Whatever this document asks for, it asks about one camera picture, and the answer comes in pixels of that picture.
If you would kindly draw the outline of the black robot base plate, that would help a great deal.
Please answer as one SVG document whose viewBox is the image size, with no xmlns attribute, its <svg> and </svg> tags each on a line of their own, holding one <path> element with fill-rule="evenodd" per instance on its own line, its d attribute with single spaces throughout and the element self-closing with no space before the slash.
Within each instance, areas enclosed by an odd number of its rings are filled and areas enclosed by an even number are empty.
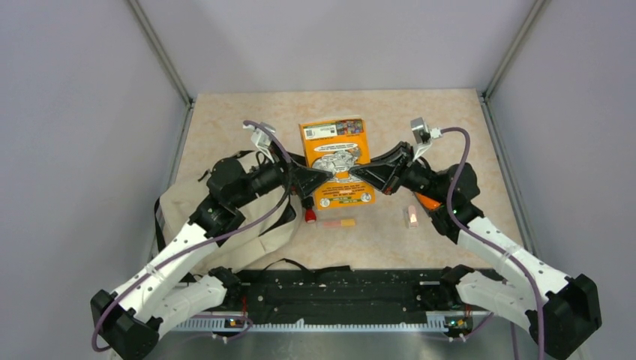
<svg viewBox="0 0 636 360">
<path fill-rule="evenodd" d="M 425 324 L 434 314 L 472 315 L 453 297 L 444 269 L 264 268 L 237 273 L 214 315 L 243 315 L 256 326 L 397 326 Z"/>
</svg>

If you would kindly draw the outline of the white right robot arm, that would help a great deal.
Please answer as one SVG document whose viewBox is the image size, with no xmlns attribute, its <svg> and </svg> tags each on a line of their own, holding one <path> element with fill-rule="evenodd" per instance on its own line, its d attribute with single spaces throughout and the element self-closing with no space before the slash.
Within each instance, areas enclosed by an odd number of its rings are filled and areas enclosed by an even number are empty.
<svg viewBox="0 0 636 360">
<path fill-rule="evenodd" d="M 596 283 L 551 267 L 498 229 L 473 203 L 480 190 L 466 160 L 435 171 L 401 142 L 350 172 L 386 195 L 401 188 L 414 193 L 441 236 L 498 274 L 493 280 L 466 265 L 446 269 L 439 297 L 447 308 L 467 304 L 490 311 L 525 330 L 554 359 L 567 359 L 601 328 Z"/>
</svg>

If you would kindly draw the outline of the orange activity book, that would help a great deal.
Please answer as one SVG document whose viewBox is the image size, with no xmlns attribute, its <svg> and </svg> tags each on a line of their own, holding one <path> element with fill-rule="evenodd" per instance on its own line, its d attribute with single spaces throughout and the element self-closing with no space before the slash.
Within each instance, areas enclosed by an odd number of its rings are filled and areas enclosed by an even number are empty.
<svg viewBox="0 0 636 360">
<path fill-rule="evenodd" d="M 299 125 L 307 165 L 331 173 L 313 192 L 318 210 L 341 209 L 375 203 L 375 190 L 350 172 L 371 161 L 367 127 L 359 115 L 326 118 Z"/>
</svg>

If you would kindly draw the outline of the cream canvas backpack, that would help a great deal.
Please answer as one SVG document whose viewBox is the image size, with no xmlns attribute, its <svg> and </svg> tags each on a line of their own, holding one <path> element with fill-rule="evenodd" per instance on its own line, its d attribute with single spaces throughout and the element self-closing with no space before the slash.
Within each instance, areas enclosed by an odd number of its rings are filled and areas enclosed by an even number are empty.
<svg viewBox="0 0 636 360">
<path fill-rule="evenodd" d="M 218 266 L 239 271 L 287 244 L 308 196 L 282 186 L 250 196 L 249 168 L 269 162 L 307 167 L 301 157 L 271 161 L 260 151 L 239 151 L 171 185 L 155 203 L 157 237 L 164 243 L 147 268 L 177 280 Z"/>
</svg>

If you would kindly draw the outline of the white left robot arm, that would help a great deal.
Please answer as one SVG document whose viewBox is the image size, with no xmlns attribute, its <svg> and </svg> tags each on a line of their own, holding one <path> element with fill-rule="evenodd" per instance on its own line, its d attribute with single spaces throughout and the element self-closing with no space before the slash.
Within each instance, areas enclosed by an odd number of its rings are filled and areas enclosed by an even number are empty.
<svg viewBox="0 0 636 360">
<path fill-rule="evenodd" d="M 289 243 L 302 200 L 331 178 L 291 156 L 243 151 L 219 160 L 171 241 L 130 280 L 92 297 L 91 341 L 104 340 L 122 359 L 142 359 L 200 311 L 235 308 L 241 291 L 230 275 Z"/>
</svg>

